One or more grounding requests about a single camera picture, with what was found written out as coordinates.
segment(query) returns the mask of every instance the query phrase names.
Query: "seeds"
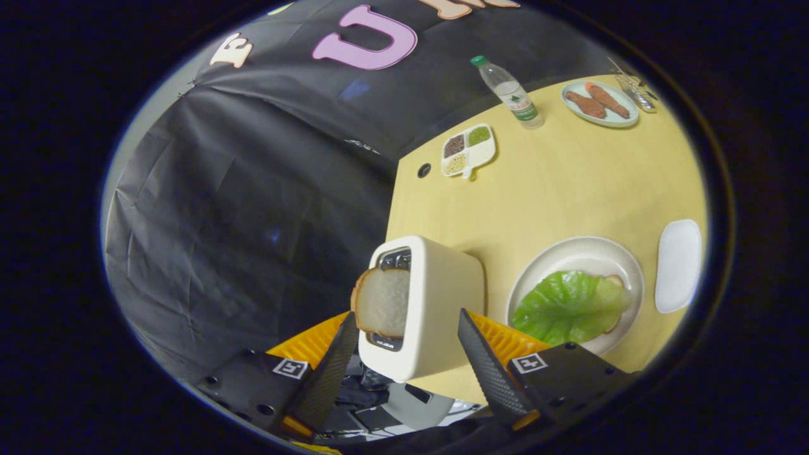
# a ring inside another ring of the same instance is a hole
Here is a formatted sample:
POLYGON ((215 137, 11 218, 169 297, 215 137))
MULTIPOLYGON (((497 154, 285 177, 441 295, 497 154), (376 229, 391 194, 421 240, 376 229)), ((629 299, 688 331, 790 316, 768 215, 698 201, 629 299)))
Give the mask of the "seeds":
POLYGON ((492 135, 489 133, 488 128, 485 126, 478 126, 469 132, 469 146, 471 147, 475 144, 479 144, 491 137, 492 135))
POLYGON ((454 174, 466 168, 466 155, 457 155, 455 158, 444 163, 444 173, 454 174))
POLYGON ((447 142, 447 145, 444 146, 444 158, 449 158, 454 154, 462 151, 464 149, 464 136, 462 134, 458 134, 454 138, 450 139, 447 142))

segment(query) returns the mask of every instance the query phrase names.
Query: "water bottle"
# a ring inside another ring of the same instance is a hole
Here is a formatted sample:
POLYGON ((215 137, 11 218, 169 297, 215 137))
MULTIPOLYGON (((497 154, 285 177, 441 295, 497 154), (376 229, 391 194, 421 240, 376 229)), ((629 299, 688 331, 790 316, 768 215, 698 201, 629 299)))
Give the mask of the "water bottle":
POLYGON ((489 62, 489 59, 482 55, 478 55, 470 62, 481 72, 483 82, 492 89, 495 95, 500 97, 500 100, 508 106, 523 127, 533 130, 542 126, 544 123, 542 115, 536 110, 531 98, 528 98, 525 89, 519 85, 514 76, 500 66, 489 62))

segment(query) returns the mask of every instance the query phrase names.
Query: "bottle cap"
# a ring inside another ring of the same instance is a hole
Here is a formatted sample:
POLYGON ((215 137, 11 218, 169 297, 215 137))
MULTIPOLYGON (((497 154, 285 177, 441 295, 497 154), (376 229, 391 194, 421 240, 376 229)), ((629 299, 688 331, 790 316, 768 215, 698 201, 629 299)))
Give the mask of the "bottle cap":
POLYGON ((470 60, 470 62, 472 62, 472 64, 474 66, 483 66, 486 63, 489 63, 489 59, 486 58, 486 57, 483 57, 482 55, 478 55, 477 57, 470 60))

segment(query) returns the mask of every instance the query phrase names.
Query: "lettuce leaf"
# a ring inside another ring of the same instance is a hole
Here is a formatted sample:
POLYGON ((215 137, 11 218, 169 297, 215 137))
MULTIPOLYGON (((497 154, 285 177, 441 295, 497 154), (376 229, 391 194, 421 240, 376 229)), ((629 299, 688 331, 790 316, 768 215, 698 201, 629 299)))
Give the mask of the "lettuce leaf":
POLYGON ((551 346, 583 343, 615 326, 630 300, 629 291, 602 277, 555 272, 520 300, 511 325, 551 346))

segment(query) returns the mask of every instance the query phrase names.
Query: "wooden table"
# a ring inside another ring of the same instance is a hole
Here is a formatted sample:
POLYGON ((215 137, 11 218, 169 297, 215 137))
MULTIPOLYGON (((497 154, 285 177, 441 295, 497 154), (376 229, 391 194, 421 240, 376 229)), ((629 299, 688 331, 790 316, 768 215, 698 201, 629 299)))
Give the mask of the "wooden table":
MULTIPOLYGON (((614 76, 586 78, 618 88, 614 76)), ((685 309, 654 307, 657 250, 665 226, 694 219, 705 239, 706 198, 700 168, 684 131, 661 103, 637 124, 613 129, 577 117, 562 102, 564 83, 530 97, 545 124, 525 130, 498 105, 433 138, 399 161, 387 239, 418 234, 480 259, 486 316, 506 323, 509 292, 543 249, 572 236, 602 236, 624 245, 646 282, 640 313, 604 358, 625 371, 646 366, 671 337, 685 309), (474 181, 441 173, 445 140, 488 123, 498 152, 474 181), (424 164, 432 172, 417 176, 424 164)), ((452 398, 486 403, 468 364, 411 384, 452 398)))

